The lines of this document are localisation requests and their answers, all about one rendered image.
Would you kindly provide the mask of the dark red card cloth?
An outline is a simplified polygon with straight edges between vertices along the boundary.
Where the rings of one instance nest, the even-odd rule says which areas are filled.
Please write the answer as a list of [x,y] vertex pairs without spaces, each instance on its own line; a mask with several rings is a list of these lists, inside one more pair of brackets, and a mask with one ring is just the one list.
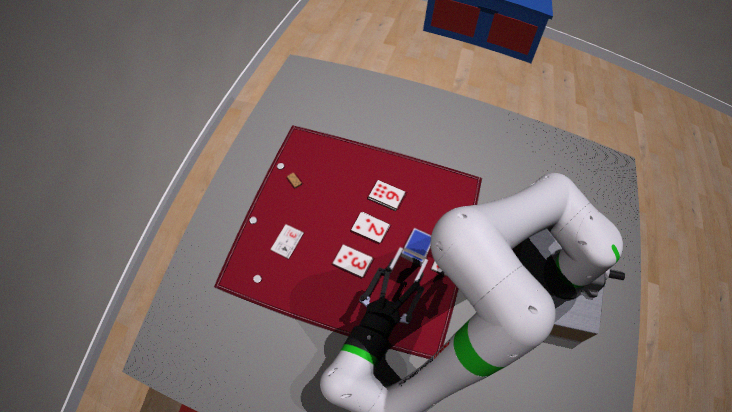
[[[230,293],[232,295],[235,295],[237,297],[240,297],[242,299],[245,299],[247,301],[250,301],[252,303],[255,303],[257,305],[260,305],[260,306],[263,306],[265,308],[271,309],[273,311],[279,312],[281,314],[290,316],[292,318],[295,318],[295,319],[298,319],[298,320],[307,322],[309,324],[312,324],[312,325],[315,325],[315,326],[318,326],[318,327],[321,327],[321,328],[324,328],[324,329],[327,329],[327,330],[330,330],[330,331],[334,331],[334,332],[337,332],[337,333],[340,333],[340,334],[349,336],[351,332],[348,332],[348,331],[345,331],[345,330],[342,330],[342,329],[338,329],[338,328],[335,328],[335,327],[332,327],[332,326],[329,326],[329,325],[326,325],[326,324],[323,324],[323,323],[320,323],[320,322],[317,322],[317,321],[314,321],[314,320],[311,320],[311,319],[302,317],[300,315],[297,315],[297,314],[288,312],[286,310],[277,308],[275,306],[269,305],[267,303],[261,302],[259,300],[256,300],[254,298],[248,297],[246,295],[243,295],[241,293],[238,293],[236,291],[233,291],[231,289],[228,289],[226,287],[223,287],[223,286],[219,285],[220,282],[221,282],[221,279],[222,279],[222,277],[224,275],[224,272],[225,272],[225,270],[226,270],[226,268],[228,266],[228,263],[229,263],[229,261],[231,259],[231,256],[232,256],[232,254],[233,254],[233,252],[234,252],[234,250],[236,248],[236,245],[237,245],[237,243],[238,243],[238,241],[239,241],[239,239],[241,237],[241,234],[242,234],[242,232],[243,232],[243,230],[244,230],[244,228],[245,228],[245,226],[247,224],[247,221],[248,221],[248,219],[249,219],[249,217],[250,217],[250,215],[251,215],[251,213],[252,213],[252,211],[253,211],[256,203],[257,203],[257,200],[258,200],[258,198],[259,198],[259,196],[260,196],[260,194],[261,194],[261,192],[262,192],[262,190],[263,190],[263,188],[264,188],[264,186],[265,186],[265,184],[266,184],[266,182],[267,182],[267,180],[268,180],[268,178],[269,178],[269,176],[270,176],[270,174],[271,174],[271,172],[272,172],[272,170],[273,170],[273,168],[274,168],[274,166],[275,166],[275,164],[277,162],[277,160],[279,159],[279,157],[280,157],[280,155],[281,155],[281,153],[282,153],[282,151],[283,151],[283,149],[284,149],[287,141],[289,140],[289,138],[290,138],[290,136],[291,136],[291,134],[292,134],[292,132],[293,132],[294,129],[301,130],[301,131],[305,131],[305,132],[309,132],[309,133],[313,133],[313,134],[317,134],[317,135],[321,135],[321,136],[325,136],[325,137],[329,137],[329,138],[333,138],[333,139],[337,139],[337,140],[344,141],[344,142],[348,142],[348,143],[352,143],[352,144],[356,144],[356,145],[359,145],[359,146],[367,147],[367,148],[374,149],[374,150],[378,150],[378,151],[381,151],[381,152],[389,153],[389,154],[392,154],[392,155],[396,155],[396,156],[399,156],[399,157],[403,157],[403,158],[406,158],[406,159],[410,159],[410,160],[413,160],[413,161],[417,161],[417,162],[420,162],[420,163],[423,163],[423,164],[427,164],[427,165],[430,165],[430,166],[434,166],[434,167],[437,167],[437,168],[440,168],[440,169],[444,169],[444,170],[447,170],[447,171],[450,171],[450,172],[453,172],[453,173],[457,173],[457,174],[460,174],[460,175],[463,175],[463,176],[466,176],[466,177],[470,177],[470,178],[476,179],[476,180],[478,180],[478,182],[477,182],[477,188],[476,188],[476,193],[475,193],[475,198],[474,198],[473,205],[477,205],[482,178],[477,177],[477,176],[474,176],[474,175],[470,175],[470,174],[467,174],[467,173],[464,173],[464,172],[461,172],[461,171],[458,171],[458,170],[454,170],[454,169],[451,169],[451,168],[448,168],[448,167],[444,167],[444,166],[441,166],[441,165],[438,165],[438,164],[434,164],[434,163],[431,163],[431,162],[428,162],[428,161],[424,161],[424,160],[421,160],[421,159],[417,159],[417,158],[414,158],[414,157],[410,157],[410,156],[407,156],[407,155],[404,155],[404,154],[400,154],[400,153],[396,153],[396,152],[389,151],[389,150],[386,150],[386,149],[382,149],[382,148],[379,148],[379,147],[371,146],[371,145],[364,144],[364,143],[360,143],[360,142],[356,142],[356,141],[353,141],[353,140],[349,140],[349,139],[345,139],[345,138],[341,138],[341,137],[337,137],[337,136],[333,136],[333,135],[325,134],[325,133],[322,133],[322,132],[318,132],[318,131],[314,131],[314,130],[310,130],[310,129],[305,129],[305,128],[301,128],[301,127],[297,127],[297,126],[293,126],[292,125],[290,131],[288,132],[288,134],[287,134],[287,136],[286,136],[283,144],[281,145],[281,147],[280,147],[280,149],[279,149],[279,151],[278,151],[278,153],[277,153],[277,155],[276,155],[273,163],[271,164],[271,166],[270,166],[270,168],[269,168],[269,170],[268,170],[268,172],[267,172],[267,174],[266,174],[266,176],[265,176],[265,178],[264,178],[264,180],[263,180],[263,182],[262,182],[262,184],[261,184],[261,186],[260,186],[260,188],[259,188],[259,190],[258,190],[258,192],[257,192],[257,194],[256,194],[256,196],[255,196],[255,198],[254,198],[251,206],[250,206],[250,209],[249,209],[249,211],[248,211],[248,213],[247,213],[247,215],[246,215],[246,217],[245,217],[245,219],[244,219],[244,221],[243,221],[243,223],[242,223],[242,225],[240,227],[240,230],[239,230],[239,232],[238,232],[238,234],[237,234],[237,236],[236,236],[236,238],[234,240],[234,243],[233,243],[233,245],[232,245],[232,247],[231,247],[231,249],[229,251],[229,254],[228,254],[228,256],[227,256],[227,258],[225,260],[225,263],[224,263],[224,265],[223,265],[223,267],[221,269],[221,272],[220,272],[220,274],[218,276],[218,279],[217,279],[214,287],[215,288],[218,288],[218,289],[220,289],[222,291],[225,291],[227,293]],[[449,327],[451,315],[452,315],[452,312],[453,312],[453,308],[454,308],[454,304],[455,304],[457,292],[458,292],[458,287],[455,285],[454,291],[453,291],[453,295],[452,295],[452,299],[451,299],[450,306],[449,306],[449,310],[448,310],[448,314],[447,314],[447,317],[446,317],[445,325],[444,325],[444,328],[443,328],[443,332],[442,332],[442,335],[441,335],[441,339],[440,339],[440,342],[439,342],[439,346],[438,346],[437,351],[444,345],[444,341],[445,341],[445,337],[446,337],[447,330],[448,330],[448,327]],[[426,353],[422,353],[422,352],[410,350],[410,349],[403,348],[403,347],[399,347],[399,346],[392,345],[392,344],[389,344],[388,348],[394,349],[394,350],[397,350],[397,351],[401,351],[401,352],[405,352],[405,353],[409,353],[409,354],[412,354],[412,355],[416,355],[416,356],[428,358],[428,359],[430,359],[433,356],[433,355],[430,355],[430,354],[426,354]]]
[[[284,164],[278,169],[279,163]],[[302,185],[291,184],[294,173]],[[368,199],[377,180],[405,191],[394,211]],[[351,332],[367,307],[359,302],[379,267],[386,269],[414,228],[429,235],[448,211],[474,203],[478,180],[417,161],[294,129],[241,234],[219,285],[302,317]],[[390,227],[381,243],[351,231],[360,212]],[[257,222],[250,223],[255,217]],[[304,232],[290,258],[271,248],[285,224]],[[333,261],[342,245],[373,257],[363,278]],[[434,355],[455,284],[431,270],[407,325],[392,345]],[[256,283],[254,276],[261,282]]]

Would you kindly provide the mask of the blue playing card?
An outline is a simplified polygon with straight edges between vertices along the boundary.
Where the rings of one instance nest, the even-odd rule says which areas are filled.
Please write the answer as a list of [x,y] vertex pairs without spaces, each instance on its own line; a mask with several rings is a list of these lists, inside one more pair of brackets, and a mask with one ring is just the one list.
[[[410,249],[426,257],[430,248],[430,241],[431,235],[414,228],[404,248]],[[420,263],[423,263],[424,261],[423,259],[420,259],[405,251],[403,251],[401,254]]]

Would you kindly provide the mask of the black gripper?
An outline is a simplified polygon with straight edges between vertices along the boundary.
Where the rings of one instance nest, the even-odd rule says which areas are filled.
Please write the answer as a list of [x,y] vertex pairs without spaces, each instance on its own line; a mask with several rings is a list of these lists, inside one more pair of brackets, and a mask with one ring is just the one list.
[[[372,328],[372,329],[380,332],[387,339],[389,338],[395,324],[398,324],[399,322],[402,322],[405,324],[410,323],[411,318],[412,318],[412,312],[415,309],[415,307],[424,291],[424,287],[420,286],[420,281],[424,275],[423,270],[428,262],[427,259],[425,259],[414,283],[395,303],[391,302],[385,298],[389,275],[391,274],[390,272],[392,272],[392,269],[395,267],[400,255],[402,253],[402,249],[403,248],[401,248],[401,247],[399,248],[395,258],[390,261],[390,263],[386,269],[378,268],[368,289],[362,296],[360,296],[360,300],[359,300],[359,302],[361,304],[364,304],[367,307],[367,311],[366,311],[362,321],[360,322],[359,326],[366,326],[366,327]],[[379,278],[381,277],[381,275],[384,276],[384,279],[383,279],[380,297],[378,300],[376,300],[372,303],[369,303],[370,296],[371,296]],[[404,314],[402,317],[400,317],[398,309],[411,296],[411,294],[415,290],[418,292],[417,292],[412,304],[410,305],[410,307],[407,311],[407,314]],[[384,318],[382,318],[382,317],[384,317]]]

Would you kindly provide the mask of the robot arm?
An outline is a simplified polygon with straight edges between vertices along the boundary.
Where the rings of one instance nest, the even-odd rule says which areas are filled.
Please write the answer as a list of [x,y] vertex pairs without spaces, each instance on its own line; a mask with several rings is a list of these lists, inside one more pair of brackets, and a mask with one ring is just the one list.
[[605,279],[625,279],[610,270],[623,251],[619,230],[563,174],[546,174],[500,200],[454,208],[434,226],[431,252],[478,314],[393,385],[374,375],[388,340],[354,326],[321,376],[324,397],[351,412],[424,412],[540,345],[554,326],[555,305],[513,248],[547,227],[564,247],[544,266],[554,295],[574,299],[585,291],[595,298]]

